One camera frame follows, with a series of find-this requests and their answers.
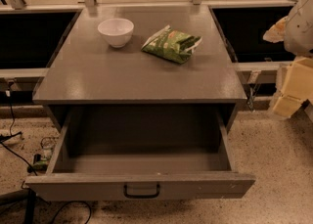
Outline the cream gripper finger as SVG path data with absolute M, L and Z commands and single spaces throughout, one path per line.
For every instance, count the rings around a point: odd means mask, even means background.
M 269 112 L 284 118 L 290 118 L 302 106 L 302 101 L 293 97 L 275 94 L 270 102 Z
M 278 95 L 298 100 L 313 98 L 313 59 L 296 57 L 289 65 L 282 65 L 277 71 L 276 89 Z

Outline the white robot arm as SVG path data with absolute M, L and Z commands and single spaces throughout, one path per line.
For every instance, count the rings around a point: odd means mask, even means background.
M 270 112 L 291 117 L 313 94 L 313 0 L 298 0 L 290 13 L 273 24 L 263 35 L 265 41 L 283 42 L 295 54 L 290 65 L 277 73 Z

